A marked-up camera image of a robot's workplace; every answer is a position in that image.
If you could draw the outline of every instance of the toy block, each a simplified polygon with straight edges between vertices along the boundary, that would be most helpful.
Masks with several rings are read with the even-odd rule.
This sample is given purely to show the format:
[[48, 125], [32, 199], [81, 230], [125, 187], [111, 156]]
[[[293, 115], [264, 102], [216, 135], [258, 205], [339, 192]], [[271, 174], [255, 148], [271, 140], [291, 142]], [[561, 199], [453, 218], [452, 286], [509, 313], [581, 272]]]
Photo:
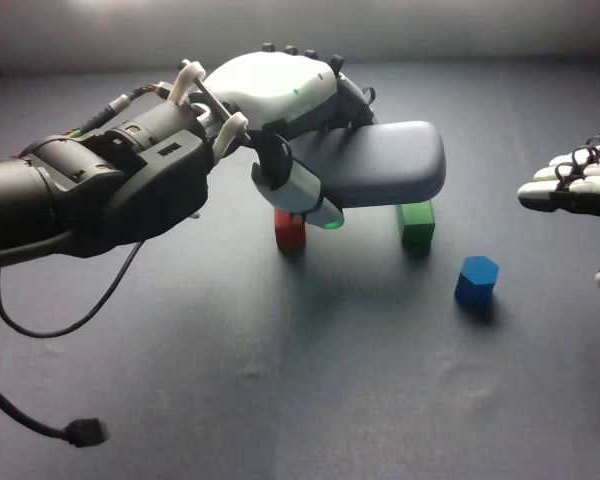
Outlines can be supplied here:
[[298, 250], [306, 244], [304, 219], [282, 210], [275, 210], [276, 243], [280, 251]]
[[428, 252], [436, 228], [431, 201], [396, 205], [396, 210], [402, 245], [413, 252]]
[[500, 267], [487, 257], [468, 257], [462, 264], [455, 297], [463, 305], [479, 309], [491, 302]]

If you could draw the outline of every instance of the gray case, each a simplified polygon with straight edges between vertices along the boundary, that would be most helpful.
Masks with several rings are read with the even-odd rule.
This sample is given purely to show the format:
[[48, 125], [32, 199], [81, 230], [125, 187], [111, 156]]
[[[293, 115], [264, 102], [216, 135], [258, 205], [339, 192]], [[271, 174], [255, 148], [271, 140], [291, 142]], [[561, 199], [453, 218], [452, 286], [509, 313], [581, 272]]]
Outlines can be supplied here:
[[430, 123], [310, 132], [290, 144], [342, 208], [424, 202], [444, 185], [442, 138]]

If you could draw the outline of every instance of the robotic hand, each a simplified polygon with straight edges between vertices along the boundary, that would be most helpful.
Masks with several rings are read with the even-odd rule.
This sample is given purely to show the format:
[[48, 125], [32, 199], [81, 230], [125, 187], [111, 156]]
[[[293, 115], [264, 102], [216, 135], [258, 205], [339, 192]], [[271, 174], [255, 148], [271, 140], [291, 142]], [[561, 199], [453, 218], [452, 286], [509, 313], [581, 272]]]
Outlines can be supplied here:
[[[320, 178], [293, 156], [289, 141], [310, 131], [375, 123], [364, 92], [327, 64], [295, 47], [235, 58], [203, 81], [197, 62], [183, 61], [173, 85], [136, 88], [64, 135], [46, 137], [0, 162], [0, 272], [16, 263], [60, 253], [92, 257], [137, 243], [98, 304], [56, 332], [31, 332], [0, 316], [21, 334], [52, 338], [77, 330], [113, 293], [142, 242], [193, 216], [207, 200], [207, 175], [238, 147], [259, 157], [251, 177], [274, 207], [322, 228], [342, 225], [337, 202]], [[193, 93], [189, 90], [196, 86]], [[136, 98], [154, 92], [164, 102], [113, 128], [101, 128]], [[98, 419], [54, 429], [28, 417], [0, 394], [0, 408], [27, 428], [77, 447], [106, 440]]]
[[[520, 203], [531, 210], [600, 217], [600, 134], [569, 155], [554, 158], [533, 182], [518, 190]], [[600, 286], [600, 271], [596, 274]]]

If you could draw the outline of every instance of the black plug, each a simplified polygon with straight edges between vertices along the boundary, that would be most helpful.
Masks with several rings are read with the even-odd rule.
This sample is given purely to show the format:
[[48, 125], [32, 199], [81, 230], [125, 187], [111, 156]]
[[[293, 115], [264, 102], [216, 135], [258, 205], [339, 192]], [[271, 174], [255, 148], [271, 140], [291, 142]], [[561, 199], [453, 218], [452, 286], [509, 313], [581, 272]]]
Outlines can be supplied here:
[[109, 438], [106, 425], [97, 418], [79, 418], [62, 431], [64, 440], [77, 448], [95, 447]]

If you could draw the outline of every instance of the gray tabletop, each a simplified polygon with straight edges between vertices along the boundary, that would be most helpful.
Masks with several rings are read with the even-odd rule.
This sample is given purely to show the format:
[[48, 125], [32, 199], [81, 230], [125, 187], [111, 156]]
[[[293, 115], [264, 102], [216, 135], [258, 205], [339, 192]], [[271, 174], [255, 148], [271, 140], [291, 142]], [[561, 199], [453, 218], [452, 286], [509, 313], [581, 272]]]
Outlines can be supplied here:
[[[105, 419], [76, 450], [0, 412], [0, 480], [600, 479], [600, 219], [523, 209], [516, 190], [600, 130], [600, 67], [439, 62], [350, 66], [381, 122], [437, 125], [447, 182], [431, 255], [401, 250], [394, 209], [346, 212], [280, 255], [253, 156], [147, 242], [102, 312], [37, 341], [0, 322], [0, 389], [62, 426]], [[0, 158], [172, 72], [0, 80]], [[138, 101], [130, 114], [151, 101]], [[5, 270], [30, 328], [83, 315], [129, 247]], [[500, 265], [480, 318], [453, 289], [463, 259]]]

